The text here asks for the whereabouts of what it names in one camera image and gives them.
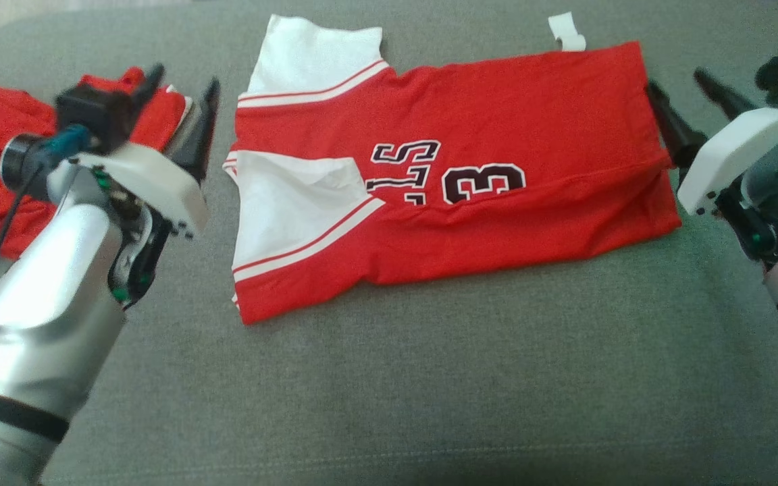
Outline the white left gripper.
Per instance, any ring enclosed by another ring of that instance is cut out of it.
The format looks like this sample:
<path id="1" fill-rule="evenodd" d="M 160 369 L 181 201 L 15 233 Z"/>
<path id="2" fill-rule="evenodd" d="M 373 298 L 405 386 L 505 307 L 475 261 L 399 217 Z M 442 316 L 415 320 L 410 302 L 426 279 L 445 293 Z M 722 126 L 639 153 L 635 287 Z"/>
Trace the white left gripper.
<path id="1" fill-rule="evenodd" d="M 152 65 L 130 95 L 132 116 L 142 113 L 164 74 L 163 64 Z M 109 156 L 86 152 L 73 156 L 68 161 L 75 171 L 68 202 L 99 207 L 136 239 L 146 238 L 155 221 L 171 224 L 181 235 L 201 239 L 209 209 L 199 184 L 207 176 L 219 96 L 220 82 L 213 77 L 176 132 L 172 161 L 133 142 Z"/>

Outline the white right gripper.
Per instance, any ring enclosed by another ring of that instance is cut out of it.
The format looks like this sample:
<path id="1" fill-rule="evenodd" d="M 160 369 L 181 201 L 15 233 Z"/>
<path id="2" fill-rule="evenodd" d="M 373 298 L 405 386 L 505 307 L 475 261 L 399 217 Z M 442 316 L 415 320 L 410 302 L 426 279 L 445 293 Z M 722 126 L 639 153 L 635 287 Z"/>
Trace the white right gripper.
<path id="1" fill-rule="evenodd" d="M 649 81 L 646 85 L 668 154 L 678 169 L 688 170 L 677 192 L 678 201 L 688 213 L 713 210 L 709 193 L 728 188 L 778 145 L 778 108 L 758 108 L 703 67 L 694 70 L 694 81 L 730 122 L 709 140 L 674 110 L 657 83 Z"/>

